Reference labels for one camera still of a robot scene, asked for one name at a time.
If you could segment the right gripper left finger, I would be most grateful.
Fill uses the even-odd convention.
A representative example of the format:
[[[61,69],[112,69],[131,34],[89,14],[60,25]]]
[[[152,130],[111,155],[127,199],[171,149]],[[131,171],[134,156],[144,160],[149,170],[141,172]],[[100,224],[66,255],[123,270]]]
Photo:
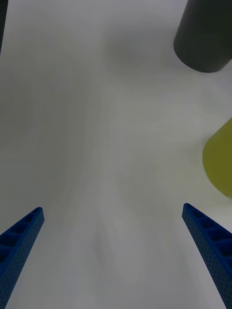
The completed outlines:
[[[41,207],[35,208],[0,236],[0,308],[4,309],[44,224]]]

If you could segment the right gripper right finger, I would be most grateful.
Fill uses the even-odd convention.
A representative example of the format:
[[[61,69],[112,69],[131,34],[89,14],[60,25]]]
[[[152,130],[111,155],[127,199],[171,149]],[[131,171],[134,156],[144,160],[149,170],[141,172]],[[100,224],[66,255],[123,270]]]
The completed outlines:
[[[232,308],[232,234],[192,205],[182,218],[227,309]]]

